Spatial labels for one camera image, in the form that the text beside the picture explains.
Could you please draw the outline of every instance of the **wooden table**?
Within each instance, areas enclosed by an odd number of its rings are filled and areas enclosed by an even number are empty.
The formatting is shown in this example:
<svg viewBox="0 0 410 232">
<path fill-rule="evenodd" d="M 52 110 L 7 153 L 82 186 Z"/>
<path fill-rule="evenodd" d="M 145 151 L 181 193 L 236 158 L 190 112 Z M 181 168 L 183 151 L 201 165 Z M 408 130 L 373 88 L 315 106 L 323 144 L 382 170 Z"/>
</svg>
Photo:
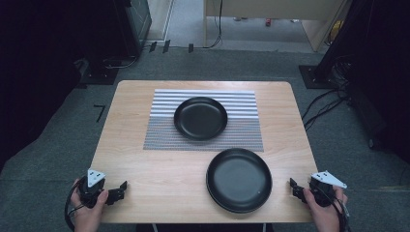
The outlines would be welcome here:
<svg viewBox="0 0 410 232">
<path fill-rule="evenodd" d="M 206 188 L 215 152 L 143 150 L 155 89 L 251 90 L 255 93 L 264 152 L 273 178 L 266 203 L 249 214 L 217 205 Z M 289 178 L 308 186 L 317 172 L 291 86 L 262 81 L 145 81 L 118 84 L 91 165 L 106 174 L 105 188 L 128 181 L 124 200 L 104 208 L 103 222 L 306 222 L 311 216 L 291 195 Z"/>
<path fill-rule="evenodd" d="M 221 0 L 203 1 L 204 46 L 207 46 L 207 16 L 220 16 Z M 221 16 L 301 19 L 310 45 L 317 51 L 335 22 L 347 14 L 350 4 L 351 0 L 223 0 Z"/>
</svg>

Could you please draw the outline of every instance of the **person's left hand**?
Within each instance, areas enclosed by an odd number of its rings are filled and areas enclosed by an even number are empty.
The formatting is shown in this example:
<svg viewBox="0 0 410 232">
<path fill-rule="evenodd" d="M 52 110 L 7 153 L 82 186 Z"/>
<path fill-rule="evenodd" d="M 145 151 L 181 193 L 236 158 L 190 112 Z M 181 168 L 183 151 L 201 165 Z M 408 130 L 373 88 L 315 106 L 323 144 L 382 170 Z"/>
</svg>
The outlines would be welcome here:
<svg viewBox="0 0 410 232">
<path fill-rule="evenodd" d="M 81 205 L 79 195 L 77 193 L 78 188 L 75 188 L 72 195 L 72 204 L 77 207 Z M 100 226 L 102 215 L 103 215 L 103 205 L 108 198 L 108 191 L 104 190 L 100 193 L 96 205 L 89 209 L 87 207 L 82 207 L 75 211 L 75 232 L 96 232 Z"/>
</svg>

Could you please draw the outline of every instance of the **striped mat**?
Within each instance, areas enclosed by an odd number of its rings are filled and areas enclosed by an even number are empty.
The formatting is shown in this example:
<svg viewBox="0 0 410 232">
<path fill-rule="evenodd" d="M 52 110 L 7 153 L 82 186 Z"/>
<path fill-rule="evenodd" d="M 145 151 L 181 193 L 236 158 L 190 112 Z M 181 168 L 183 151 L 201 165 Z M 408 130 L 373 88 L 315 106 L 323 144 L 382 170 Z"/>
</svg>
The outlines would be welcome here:
<svg viewBox="0 0 410 232">
<path fill-rule="evenodd" d="M 220 102 L 228 114 L 225 130 L 208 141 L 185 138 L 174 126 L 174 112 L 185 100 L 208 97 Z M 253 91 L 156 89 L 144 150 L 223 151 L 244 148 L 263 152 L 259 116 Z"/>
</svg>

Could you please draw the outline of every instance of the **black plate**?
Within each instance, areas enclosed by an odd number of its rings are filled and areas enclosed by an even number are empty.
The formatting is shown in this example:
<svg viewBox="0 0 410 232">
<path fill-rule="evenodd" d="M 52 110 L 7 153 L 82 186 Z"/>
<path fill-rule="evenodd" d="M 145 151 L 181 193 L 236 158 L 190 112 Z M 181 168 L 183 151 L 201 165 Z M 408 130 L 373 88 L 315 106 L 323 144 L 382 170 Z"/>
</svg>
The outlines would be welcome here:
<svg viewBox="0 0 410 232">
<path fill-rule="evenodd" d="M 223 209 L 244 214 L 261 207 L 272 190 L 268 165 L 257 154 L 240 148 L 219 153 L 212 159 L 206 184 Z"/>
<path fill-rule="evenodd" d="M 208 140 L 218 136 L 226 127 L 228 116 L 217 101 L 196 97 L 182 102 L 175 110 L 175 128 L 192 140 Z"/>
</svg>

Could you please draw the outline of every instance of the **floor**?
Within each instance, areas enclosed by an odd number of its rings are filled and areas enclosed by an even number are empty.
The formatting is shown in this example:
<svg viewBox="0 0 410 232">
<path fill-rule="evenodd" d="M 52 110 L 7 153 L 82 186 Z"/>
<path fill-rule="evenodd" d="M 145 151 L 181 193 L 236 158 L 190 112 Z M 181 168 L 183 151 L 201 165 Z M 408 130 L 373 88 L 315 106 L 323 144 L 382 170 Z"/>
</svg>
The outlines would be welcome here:
<svg viewBox="0 0 410 232">
<path fill-rule="evenodd" d="M 157 41 L 170 46 L 203 47 L 203 0 L 148 0 L 153 24 L 148 44 Z M 208 41 L 213 44 L 219 33 L 219 19 L 208 17 Z M 235 21 L 221 19 L 221 41 L 215 49 L 255 50 L 314 53 L 300 21 L 274 19 L 270 27 L 265 18 L 248 18 Z M 324 44 L 319 53 L 326 53 Z"/>
</svg>

